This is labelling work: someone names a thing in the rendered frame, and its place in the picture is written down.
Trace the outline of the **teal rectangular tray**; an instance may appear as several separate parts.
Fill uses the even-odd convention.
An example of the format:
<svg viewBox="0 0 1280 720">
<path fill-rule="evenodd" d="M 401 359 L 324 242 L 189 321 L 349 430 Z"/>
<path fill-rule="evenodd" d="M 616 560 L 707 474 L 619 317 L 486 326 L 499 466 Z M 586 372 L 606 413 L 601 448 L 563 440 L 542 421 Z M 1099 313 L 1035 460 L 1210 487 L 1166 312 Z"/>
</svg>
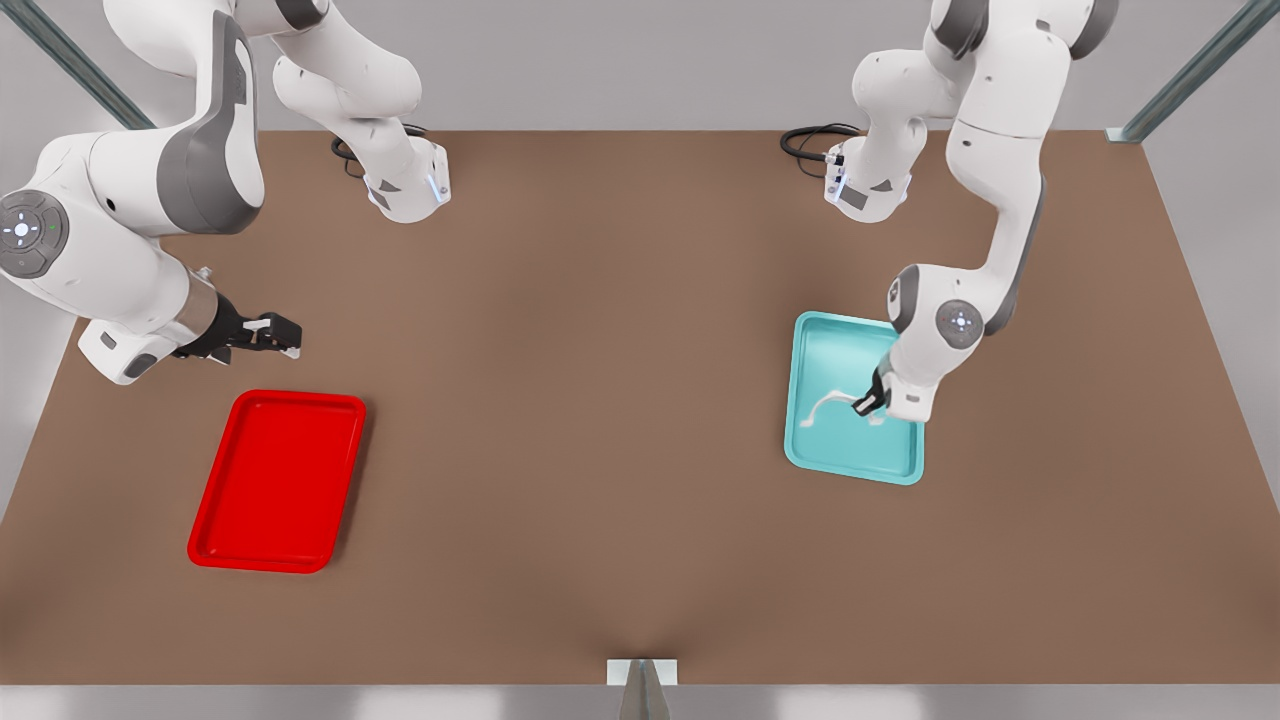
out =
<svg viewBox="0 0 1280 720">
<path fill-rule="evenodd" d="M 819 410 L 814 427 L 797 425 L 832 389 L 864 396 L 896 338 L 886 322 L 815 311 L 797 318 L 783 425 L 783 451 L 791 464 L 893 486 L 922 479 L 925 432 L 920 423 L 887 416 L 883 425 L 870 427 L 849 406 L 831 404 Z"/>
</svg>

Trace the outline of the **red rectangular tray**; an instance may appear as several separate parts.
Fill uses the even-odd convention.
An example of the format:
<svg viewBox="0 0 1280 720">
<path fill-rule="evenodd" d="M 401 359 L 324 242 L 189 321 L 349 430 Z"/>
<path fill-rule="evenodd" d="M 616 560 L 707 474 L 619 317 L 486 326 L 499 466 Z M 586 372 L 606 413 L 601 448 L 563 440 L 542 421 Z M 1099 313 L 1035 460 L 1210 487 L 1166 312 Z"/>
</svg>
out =
<svg viewBox="0 0 1280 720">
<path fill-rule="evenodd" d="M 351 395 L 250 389 L 232 405 L 189 533 L 202 568 L 314 574 L 334 553 L 367 416 Z"/>
</svg>

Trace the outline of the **white drainage pipe clamp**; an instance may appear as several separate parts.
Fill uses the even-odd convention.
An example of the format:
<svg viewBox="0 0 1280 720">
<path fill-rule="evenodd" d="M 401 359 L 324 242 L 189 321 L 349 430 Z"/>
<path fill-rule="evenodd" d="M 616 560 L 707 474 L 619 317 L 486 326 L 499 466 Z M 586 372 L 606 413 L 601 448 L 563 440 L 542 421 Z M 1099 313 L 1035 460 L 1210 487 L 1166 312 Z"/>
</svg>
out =
<svg viewBox="0 0 1280 720">
<path fill-rule="evenodd" d="M 808 416 L 797 424 L 800 428 L 810 428 L 815 425 L 817 415 L 822 407 L 831 404 L 841 404 L 849 406 L 855 411 L 856 415 L 864 418 L 870 427 L 881 427 L 887 421 L 887 416 L 881 410 L 876 397 L 869 395 L 855 397 L 852 395 L 845 393 L 838 389 L 832 389 L 820 397 L 809 411 Z"/>
</svg>

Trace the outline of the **silver frame post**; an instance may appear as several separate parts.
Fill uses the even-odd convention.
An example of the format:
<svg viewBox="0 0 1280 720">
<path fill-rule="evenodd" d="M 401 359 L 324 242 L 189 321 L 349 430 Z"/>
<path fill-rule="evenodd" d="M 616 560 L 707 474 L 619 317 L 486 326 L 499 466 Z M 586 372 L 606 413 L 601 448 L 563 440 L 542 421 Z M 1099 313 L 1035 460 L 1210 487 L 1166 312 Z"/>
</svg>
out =
<svg viewBox="0 0 1280 720">
<path fill-rule="evenodd" d="M 621 685 L 620 720 L 671 720 L 664 689 L 678 684 L 676 659 L 609 659 L 605 684 Z"/>
<path fill-rule="evenodd" d="M 1280 15 L 1280 0 L 1245 0 L 1242 8 L 1125 124 L 1103 133 L 1110 143 L 1143 143 L 1176 109 Z"/>
<path fill-rule="evenodd" d="M 0 0 L 0 12 L 124 128 L 156 128 L 35 0 Z"/>
</svg>

